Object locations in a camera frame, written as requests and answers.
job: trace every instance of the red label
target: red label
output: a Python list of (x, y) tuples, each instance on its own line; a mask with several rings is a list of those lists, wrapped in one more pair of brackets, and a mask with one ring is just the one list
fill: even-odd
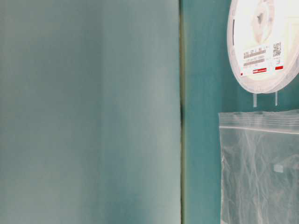
[(275, 68), (275, 70), (281, 70), (283, 68), (284, 68), (283, 66), (278, 66), (278, 67)]
[(267, 68), (253, 70), (253, 74), (266, 72)]

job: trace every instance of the plastic bag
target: plastic bag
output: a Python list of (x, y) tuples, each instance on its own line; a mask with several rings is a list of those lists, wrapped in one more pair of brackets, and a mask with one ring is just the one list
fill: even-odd
[(219, 117), (221, 223), (299, 224), (299, 110)]

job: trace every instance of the white sticker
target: white sticker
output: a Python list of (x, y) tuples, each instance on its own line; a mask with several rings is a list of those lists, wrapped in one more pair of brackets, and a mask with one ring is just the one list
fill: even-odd
[(241, 76), (273, 74), (284, 69), (284, 47), (282, 42), (259, 45), (244, 51)]
[(284, 172), (284, 167), (282, 165), (275, 164), (274, 165), (274, 171), (277, 172), (277, 173), (283, 173)]

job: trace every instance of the teal background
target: teal background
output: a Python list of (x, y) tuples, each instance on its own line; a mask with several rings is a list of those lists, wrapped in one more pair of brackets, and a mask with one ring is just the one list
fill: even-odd
[(178, 3), (0, 1), (0, 223), (180, 223)]
[(182, 0), (184, 54), (184, 223), (219, 224), (221, 160), (218, 112), (299, 108), (299, 77), (275, 94), (253, 96), (237, 83), (228, 61), (230, 0)]

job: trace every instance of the qr code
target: qr code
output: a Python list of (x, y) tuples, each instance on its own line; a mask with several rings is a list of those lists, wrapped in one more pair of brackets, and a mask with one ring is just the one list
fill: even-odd
[(281, 42), (275, 43), (273, 45), (273, 57), (277, 57), (281, 55)]

